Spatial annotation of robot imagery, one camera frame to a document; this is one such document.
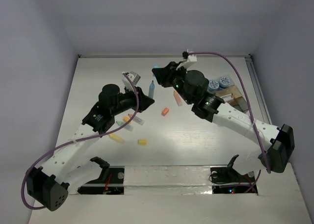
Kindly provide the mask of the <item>blue whiteboard marker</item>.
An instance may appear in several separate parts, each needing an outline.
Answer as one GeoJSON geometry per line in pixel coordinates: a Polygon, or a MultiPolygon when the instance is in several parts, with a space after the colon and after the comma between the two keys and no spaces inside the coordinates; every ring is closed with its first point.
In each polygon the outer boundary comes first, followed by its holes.
{"type": "Polygon", "coordinates": [[[231,101],[233,101],[233,100],[234,100],[233,98],[225,98],[225,99],[224,99],[225,102],[231,102],[231,101]]]}

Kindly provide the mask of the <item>blue highlighter pen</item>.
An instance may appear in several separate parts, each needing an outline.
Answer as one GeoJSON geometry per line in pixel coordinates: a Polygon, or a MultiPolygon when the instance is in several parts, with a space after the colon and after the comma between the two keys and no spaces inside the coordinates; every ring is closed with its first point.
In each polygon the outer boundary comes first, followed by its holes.
{"type": "Polygon", "coordinates": [[[154,81],[152,80],[150,86],[149,86],[149,92],[148,92],[148,97],[154,98],[154,92],[155,92],[155,84],[154,81]]]}

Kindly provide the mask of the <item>yellow highlighter cap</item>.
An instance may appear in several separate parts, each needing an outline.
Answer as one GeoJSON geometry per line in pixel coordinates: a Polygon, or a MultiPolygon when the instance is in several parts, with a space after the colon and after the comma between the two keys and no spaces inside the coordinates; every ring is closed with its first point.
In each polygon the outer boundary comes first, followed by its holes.
{"type": "Polygon", "coordinates": [[[145,145],[147,145],[147,143],[148,143],[147,140],[138,140],[139,145],[145,146],[145,145]]]}

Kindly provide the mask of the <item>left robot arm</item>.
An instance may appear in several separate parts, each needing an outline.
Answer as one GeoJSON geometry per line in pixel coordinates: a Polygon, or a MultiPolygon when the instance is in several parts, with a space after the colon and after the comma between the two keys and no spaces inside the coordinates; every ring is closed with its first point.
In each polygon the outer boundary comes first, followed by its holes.
{"type": "Polygon", "coordinates": [[[41,203],[41,209],[55,211],[83,184],[107,181],[110,165],[106,161],[96,156],[78,164],[79,158],[101,137],[113,133],[110,128],[116,115],[129,109],[141,113],[154,102],[133,84],[125,88],[125,93],[115,84],[105,85],[72,138],[41,156],[26,171],[21,185],[24,205],[34,209],[26,201],[29,195],[41,203]]]}

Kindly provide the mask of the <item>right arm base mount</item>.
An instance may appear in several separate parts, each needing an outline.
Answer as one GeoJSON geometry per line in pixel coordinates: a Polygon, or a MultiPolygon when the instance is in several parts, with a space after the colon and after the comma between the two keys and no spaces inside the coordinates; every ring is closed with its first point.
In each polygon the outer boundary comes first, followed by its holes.
{"type": "Polygon", "coordinates": [[[210,168],[209,181],[212,183],[214,194],[258,194],[255,173],[239,174],[234,168],[234,163],[239,155],[234,155],[224,167],[210,168]]]}

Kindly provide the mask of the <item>yellow highlighter pen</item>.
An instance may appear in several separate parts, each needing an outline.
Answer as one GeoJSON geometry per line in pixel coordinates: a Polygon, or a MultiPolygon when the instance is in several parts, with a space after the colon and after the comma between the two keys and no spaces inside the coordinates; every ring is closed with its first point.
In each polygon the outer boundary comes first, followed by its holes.
{"type": "Polygon", "coordinates": [[[120,143],[120,144],[123,144],[125,143],[125,140],[121,137],[119,137],[118,135],[112,133],[112,134],[109,134],[109,137],[111,140],[117,142],[117,143],[120,143]]]}

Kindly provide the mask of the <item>blue patterned tape roll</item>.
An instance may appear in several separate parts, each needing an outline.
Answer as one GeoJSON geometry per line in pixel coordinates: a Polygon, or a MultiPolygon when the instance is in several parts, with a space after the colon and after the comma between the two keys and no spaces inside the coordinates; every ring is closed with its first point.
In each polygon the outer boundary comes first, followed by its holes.
{"type": "Polygon", "coordinates": [[[208,85],[208,90],[209,91],[218,91],[219,90],[219,83],[216,80],[210,80],[209,85],[208,85]]]}

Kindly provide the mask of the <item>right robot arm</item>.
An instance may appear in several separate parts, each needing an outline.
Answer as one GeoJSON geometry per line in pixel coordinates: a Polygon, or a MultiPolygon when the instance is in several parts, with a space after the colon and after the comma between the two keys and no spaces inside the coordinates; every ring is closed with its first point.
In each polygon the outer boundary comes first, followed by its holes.
{"type": "Polygon", "coordinates": [[[284,124],[282,127],[251,119],[227,102],[208,91],[209,80],[198,70],[188,71],[182,62],[170,62],[164,68],[153,68],[152,72],[159,85],[172,87],[192,112],[201,119],[226,127],[262,145],[250,152],[245,159],[235,155],[223,172],[232,181],[239,180],[244,174],[263,168],[274,173],[283,173],[295,148],[293,129],[284,124]]]}

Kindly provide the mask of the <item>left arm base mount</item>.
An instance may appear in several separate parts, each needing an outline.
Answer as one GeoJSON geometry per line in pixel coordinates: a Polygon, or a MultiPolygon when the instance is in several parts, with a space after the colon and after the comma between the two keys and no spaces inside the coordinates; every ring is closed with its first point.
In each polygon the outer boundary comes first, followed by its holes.
{"type": "Polygon", "coordinates": [[[123,195],[125,167],[110,166],[100,157],[93,157],[90,161],[101,168],[96,179],[91,180],[78,188],[81,195],[123,195]]]}

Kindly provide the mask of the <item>green highlighter pen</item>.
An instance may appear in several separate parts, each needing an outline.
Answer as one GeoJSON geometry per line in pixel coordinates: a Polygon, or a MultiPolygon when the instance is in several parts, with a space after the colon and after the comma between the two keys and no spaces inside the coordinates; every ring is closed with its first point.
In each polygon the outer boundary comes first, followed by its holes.
{"type": "MultiPolygon", "coordinates": [[[[122,127],[122,126],[125,124],[125,122],[123,122],[123,121],[116,121],[116,123],[117,123],[117,125],[118,125],[119,127],[122,127]]],[[[133,127],[132,125],[126,124],[126,125],[123,127],[123,129],[128,130],[128,131],[133,131],[134,127],[133,127]]]]}

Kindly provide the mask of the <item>orange highlighter cap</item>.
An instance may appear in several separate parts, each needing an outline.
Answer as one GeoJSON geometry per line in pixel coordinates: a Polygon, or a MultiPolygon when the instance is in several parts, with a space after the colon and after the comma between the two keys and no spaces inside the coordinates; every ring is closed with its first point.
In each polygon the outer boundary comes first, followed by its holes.
{"type": "Polygon", "coordinates": [[[164,108],[163,111],[161,112],[162,116],[166,116],[169,113],[169,108],[164,108]]]}

